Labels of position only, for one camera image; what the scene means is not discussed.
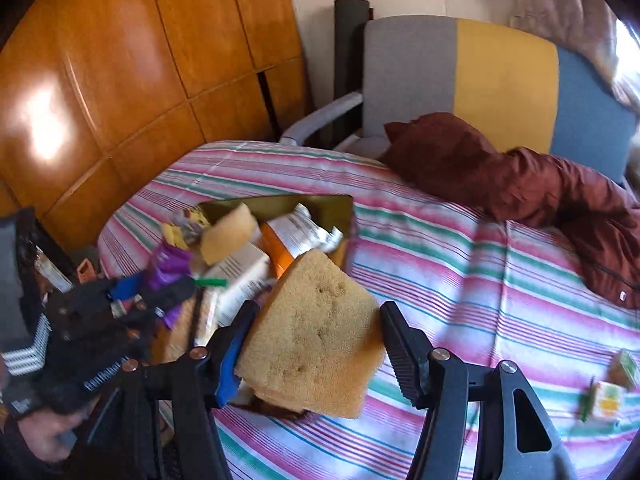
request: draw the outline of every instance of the chair armrest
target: chair armrest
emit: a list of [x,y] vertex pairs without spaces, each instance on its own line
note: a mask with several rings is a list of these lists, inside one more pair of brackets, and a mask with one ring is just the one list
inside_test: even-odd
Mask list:
[[288,144],[289,146],[301,146],[312,133],[320,128],[327,126],[335,121],[338,117],[343,116],[349,110],[362,104],[363,95],[360,92],[351,92],[339,99],[323,106],[304,119],[300,119],[296,124],[290,127],[280,137],[280,144]]

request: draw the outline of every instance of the purple wrapper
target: purple wrapper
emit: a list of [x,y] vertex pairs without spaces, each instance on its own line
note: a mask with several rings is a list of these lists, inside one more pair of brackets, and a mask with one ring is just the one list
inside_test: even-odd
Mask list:
[[[163,240],[149,259],[145,276],[146,286],[152,290],[158,290],[176,282],[183,276],[189,276],[191,274],[190,261],[191,253],[189,251],[173,247]],[[176,305],[175,308],[167,311],[162,318],[162,322],[169,330],[175,326],[182,310],[181,307],[181,305]]]

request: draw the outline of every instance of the metal screw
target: metal screw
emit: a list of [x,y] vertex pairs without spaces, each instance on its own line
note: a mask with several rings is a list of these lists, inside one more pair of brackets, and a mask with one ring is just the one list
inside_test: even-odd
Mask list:
[[438,361],[448,361],[451,357],[449,350],[446,348],[434,348],[431,351],[431,355],[433,355],[433,358]]
[[139,363],[135,359],[129,359],[124,361],[122,369],[126,372],[135,372],[138,369]]
[[500,368],[502,368],[502,371],[505,371],[508,374],[514,374],[518,370],[516,363],[514,363],[513,361],[502,361],[500,363]]
[[189,352],[189,357],[194,361],[200,361],[204,359],[208,353],[204,346],[196,346],[196,348],[191,349],[191,352]]

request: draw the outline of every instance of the bed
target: bed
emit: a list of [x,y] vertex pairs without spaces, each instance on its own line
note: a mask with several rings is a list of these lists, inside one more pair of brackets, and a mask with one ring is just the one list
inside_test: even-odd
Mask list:
[[[461,359],[515,361],[578,477],[607,477],[640,428],[640,394],[628,395],[617,424],[581,422],[583,396],[620,348],[640,357],[640,319],[585,288],[576,254],[554,228],[492,222],[407,186],[369,158],[225,141],[188,153],[114,213],[98,240],[103,269],[119,276],[144,268],[161,239],[159,223],[182,208],[288,192],[353,196],[357,238],[348,273]],[[424,415],[402,397],[388,359],[357,420],[215,412],[238,479],[404,479]],[[460,479],[472,477],[477,436],[472,404]]]

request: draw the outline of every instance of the candy wrapper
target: candy wrapper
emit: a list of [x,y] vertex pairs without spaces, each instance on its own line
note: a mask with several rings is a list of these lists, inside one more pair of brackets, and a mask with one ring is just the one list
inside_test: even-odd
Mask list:
[[[173,247],[163,240],[151,254],[146,268],[145,285],[152,290],[158,290],[176,282],[183,276],[189,276],[191,274],[190,261],[191,253],[189,251]],[[172,308],[162,320],[167,328],[172,329],[179,315],[180,308]]]
[[187,209],[176,213],[168,224],[162,224],[162,236],[171,246],[188,250],[200,241],[202,232],[209,226],[204,215],[196,210]]

